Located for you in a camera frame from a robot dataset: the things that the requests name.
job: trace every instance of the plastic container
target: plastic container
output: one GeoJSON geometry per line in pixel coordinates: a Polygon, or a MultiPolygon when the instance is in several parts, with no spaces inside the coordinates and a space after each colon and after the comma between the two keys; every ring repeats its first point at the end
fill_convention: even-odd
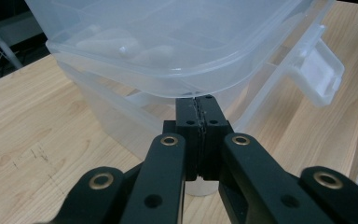
{"type": "Polygon", "coordinates": [[[322,106],[344,71],[321,39],[333,0],[27,3],[105,131],[141,159],[174,119],[173,98],[212,94],[245,132],[283,76],[322,106]]]}

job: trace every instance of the wood grain surface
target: wood grain surface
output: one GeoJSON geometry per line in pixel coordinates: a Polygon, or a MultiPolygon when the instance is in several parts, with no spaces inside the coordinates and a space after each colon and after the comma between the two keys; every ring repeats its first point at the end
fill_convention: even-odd
{"type": "MultiPolygon", "coordinates": [[[[284,169],[322,165],[354,178],[358,169],[358,5],[336,3],[325,43],[346,72],[330,106],[317,108],[289,79],[263,125],[250,134],[284,169]]],[[[129,170],[140,161],[106,135],[53,57],[0,79],[0,223],[49,221],[88,170],[129,170]]],[[[220,196],[186,195],[184,223],[229,223],[220,196]]]]}

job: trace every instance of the plastic bin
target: plastic bin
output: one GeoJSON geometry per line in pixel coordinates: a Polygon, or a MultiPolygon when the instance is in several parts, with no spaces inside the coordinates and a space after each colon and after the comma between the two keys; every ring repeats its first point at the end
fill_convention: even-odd
{"type": "Polygon", "coordinates": [[[141,159],[174,119],[176,97],[212,94],[237,132],[285,75],[317,106],[330,104],[344,71],[321,39],[333,3],[27,1],[105,131],[141,159]]]}

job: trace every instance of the stacked plastic bins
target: stacked plastic bins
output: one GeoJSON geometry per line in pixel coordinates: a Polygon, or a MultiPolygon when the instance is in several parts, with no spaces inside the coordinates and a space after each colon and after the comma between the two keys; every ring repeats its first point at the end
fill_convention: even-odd
{"type": "Polygon", "coordinates": [[[238,132],[283,76],[329,105],[343,65],[321,40],[334,0],[28,0],[105,131],[143,159],[174,98],[212,94],[238,132]]]}

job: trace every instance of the transparent plastic container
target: transparent plastic container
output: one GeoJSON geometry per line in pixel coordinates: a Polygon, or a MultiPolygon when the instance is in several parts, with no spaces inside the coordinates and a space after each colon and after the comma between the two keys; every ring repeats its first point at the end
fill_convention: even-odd
{"type": "MultiPolygon", "coordinates": [[[[212,94],[236,132],[263,120],[284,77],[329,105],[344,72],[321,39],[334,2],[27,1],[104,130],[140,159],[177,97],[212,94]]],[[[194,195],[215,190],[186,183],[194,195]]]]}

